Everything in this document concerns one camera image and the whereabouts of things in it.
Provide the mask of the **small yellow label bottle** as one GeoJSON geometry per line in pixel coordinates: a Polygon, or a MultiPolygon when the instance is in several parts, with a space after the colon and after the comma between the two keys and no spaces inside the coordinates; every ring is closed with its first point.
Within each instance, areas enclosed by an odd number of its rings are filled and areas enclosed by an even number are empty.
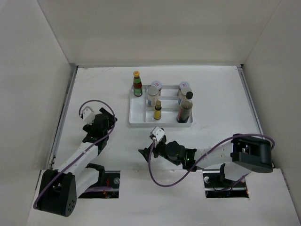
{"type": "Polygon", "coordinates": [[[157,100],[155,103],[154,107],[154,116],[153,118],[155,120],[160,120],[161,119],[161,110],[162,110],[162,103],[160,100],[157,100]]]}

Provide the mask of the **tall dark sauce bottle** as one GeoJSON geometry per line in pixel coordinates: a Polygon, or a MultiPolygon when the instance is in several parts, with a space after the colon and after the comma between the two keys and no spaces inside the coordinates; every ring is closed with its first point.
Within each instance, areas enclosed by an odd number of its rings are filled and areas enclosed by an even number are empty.
{"type": "Polygon", "coordinates": [[[186,93],[185,99],[180,102],[180,107],[177,115],[177,121],[179,123],[186,123],[190,117],[192,108],[193,108],[193,93],[188,91],[186,93]]]}

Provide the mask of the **red sauce bottle yellow cap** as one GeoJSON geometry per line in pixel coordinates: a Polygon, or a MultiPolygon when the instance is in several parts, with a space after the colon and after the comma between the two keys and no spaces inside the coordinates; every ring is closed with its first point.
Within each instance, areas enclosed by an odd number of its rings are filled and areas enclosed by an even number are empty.
{"type": "Polygon", "coordinates": [[[139,71],[134,71],[133,76],[134,95],[140,97],[143,94],[143,89],[139,71]]]}

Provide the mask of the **white bead jar blue label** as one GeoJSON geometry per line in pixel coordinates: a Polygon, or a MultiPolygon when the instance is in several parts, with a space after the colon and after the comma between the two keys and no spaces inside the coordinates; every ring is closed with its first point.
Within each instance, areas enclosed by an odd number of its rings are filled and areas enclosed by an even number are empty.
{"type": "Polygon", "coordinates": [[[148,105],[151,107],[155,106],[156,101],[158,100],[159,91],[156,87],[150,86],[147,89],[147,101],[148,105]]]}

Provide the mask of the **brown jar white lid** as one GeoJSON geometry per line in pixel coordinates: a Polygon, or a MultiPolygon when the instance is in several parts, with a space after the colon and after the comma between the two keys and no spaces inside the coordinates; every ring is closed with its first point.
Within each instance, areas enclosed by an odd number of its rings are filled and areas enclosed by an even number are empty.
{"type": "Polygon", "coordinates": [[[160,81],[153,81],[151,83],[151,86],[154,86],[158,89],[158,95],[161,96],[161,91],[162,91],[162,83],[160,81]]]}
{"type": "Polygon", "coordinates": [[[185,87],[190,87],[190,84],[187,82],[187,81],[181,81],[179,83],[179,90],[181,90],[182,88],[185,88],[185,87]]]}

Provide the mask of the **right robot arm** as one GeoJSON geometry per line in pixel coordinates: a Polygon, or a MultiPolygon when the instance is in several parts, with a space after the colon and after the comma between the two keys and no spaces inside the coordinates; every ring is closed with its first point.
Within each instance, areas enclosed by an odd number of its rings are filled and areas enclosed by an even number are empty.
{"type": "Polygon", "coordinates": [[[176,166],[181,165],[187,172],[220,165],[218,181],[223,186],[242,180],[250,172],[273,171],[271,152],[275,141],[267,135],[234,134],[208,149],[189,149],[176,141],[168,143],[165,135],[160,140],[154,135],[150,138],[152,144],[139,150],[147,162],[160,156],[176,166]]]}

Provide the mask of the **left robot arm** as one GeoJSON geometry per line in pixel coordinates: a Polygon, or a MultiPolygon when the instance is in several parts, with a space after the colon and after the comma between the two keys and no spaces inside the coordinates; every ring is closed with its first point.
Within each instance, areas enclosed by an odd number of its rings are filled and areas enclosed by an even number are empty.
{"type": "Polygon", "coordinates": [[[68,217],[78,198],[118,198],[120,172],[92,162],[106,147],[117,119],[104,108],[95,113],[90,107],[81,111],[81,118],[86,136],[66,162],[43,173],[34,209],[68,217]]]}

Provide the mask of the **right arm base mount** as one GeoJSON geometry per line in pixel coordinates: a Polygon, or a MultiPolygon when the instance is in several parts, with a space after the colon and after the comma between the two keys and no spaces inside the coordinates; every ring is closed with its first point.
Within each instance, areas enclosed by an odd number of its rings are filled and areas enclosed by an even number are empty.
{"type": "Polygon", "coordinates": [[[203,171],[203,180],[206,198],[249,198],[246,182],[233,181],[225,178],[225,163],[220,169],[203,171]]]}

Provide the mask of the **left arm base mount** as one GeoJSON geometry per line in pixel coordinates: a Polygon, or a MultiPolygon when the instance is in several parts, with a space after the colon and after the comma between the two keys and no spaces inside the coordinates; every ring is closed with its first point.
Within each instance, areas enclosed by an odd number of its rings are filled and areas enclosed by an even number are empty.
{"type": "Polygon", "coordinates": [[[98,172],[98,181],[92,184],[80,199],[117,199],[119,197],[120,171],[106,171],[104,166],[90,163],[88,169],[98,172]]]}

